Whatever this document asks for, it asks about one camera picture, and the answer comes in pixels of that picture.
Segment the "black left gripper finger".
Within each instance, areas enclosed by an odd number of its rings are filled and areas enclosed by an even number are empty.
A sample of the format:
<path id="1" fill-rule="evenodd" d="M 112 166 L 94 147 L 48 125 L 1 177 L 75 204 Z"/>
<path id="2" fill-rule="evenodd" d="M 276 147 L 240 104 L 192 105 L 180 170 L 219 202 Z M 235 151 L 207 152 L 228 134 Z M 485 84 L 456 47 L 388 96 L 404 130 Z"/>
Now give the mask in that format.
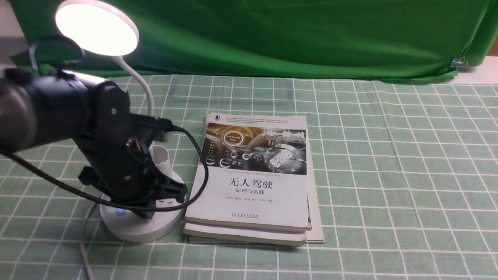
<path id="1" fill-rule="evenodd" d="M 174 199 L 178 203 L 184 203 L 188 188 L 185 183 L 175 180 L 166 180 L 165 186 L 161 189 L 162 199 Z"/>

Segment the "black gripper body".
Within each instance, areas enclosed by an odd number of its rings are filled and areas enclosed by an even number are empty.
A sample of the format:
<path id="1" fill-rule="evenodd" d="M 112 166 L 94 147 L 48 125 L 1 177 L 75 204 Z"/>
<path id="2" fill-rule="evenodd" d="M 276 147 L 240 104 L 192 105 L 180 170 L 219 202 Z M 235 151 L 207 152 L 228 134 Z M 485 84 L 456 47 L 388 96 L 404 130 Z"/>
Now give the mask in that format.
<path id="1" fill-rule="evenodd" d="M 160 211 L 156 202 L 162 200 L 161 189 L 173 178 L 156 166 L 152 143 L 143 143 L 135 136 L 119 143 L 76 138 L 77 147 L 101 178 L 101 193 L 108 198 L 96 199 L 98 204 L 132 212 Z"/>

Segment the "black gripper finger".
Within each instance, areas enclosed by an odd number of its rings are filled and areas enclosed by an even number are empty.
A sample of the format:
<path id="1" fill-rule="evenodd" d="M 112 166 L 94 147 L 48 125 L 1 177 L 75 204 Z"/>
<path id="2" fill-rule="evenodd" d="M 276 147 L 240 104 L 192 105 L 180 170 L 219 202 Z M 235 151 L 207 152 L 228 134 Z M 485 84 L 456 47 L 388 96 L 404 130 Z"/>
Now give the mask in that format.
<path id="1" fill-rule="evenodd" d="M 102 192 L 101 178 L 95 172 L 94 168 L 90 166 L 84 166 L 78 176 L 78 179 L 84 186 L 92 186 L 93 188 Z"/>

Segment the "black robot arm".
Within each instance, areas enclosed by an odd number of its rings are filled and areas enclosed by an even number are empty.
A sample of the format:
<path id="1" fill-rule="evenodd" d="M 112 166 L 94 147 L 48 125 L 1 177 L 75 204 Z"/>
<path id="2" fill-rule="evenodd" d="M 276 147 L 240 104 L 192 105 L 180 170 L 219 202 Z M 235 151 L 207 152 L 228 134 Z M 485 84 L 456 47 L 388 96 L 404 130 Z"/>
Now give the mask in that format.
<path id="1" fill-rule="evenodd" d="M 1 155 L 55 186 L 103 206 L 139 215 L 186 208 L 187 187 L 155 165 L 149 150 L 164 133 L 183 131 L 169 119 L 135 114 L 116 83 L 57 70 L 35 76 L 8 68 L 1 78 Z M 89 166 L 78 179 L 104 200 L 41 171 L 17 152 L 71 139 Z"/>

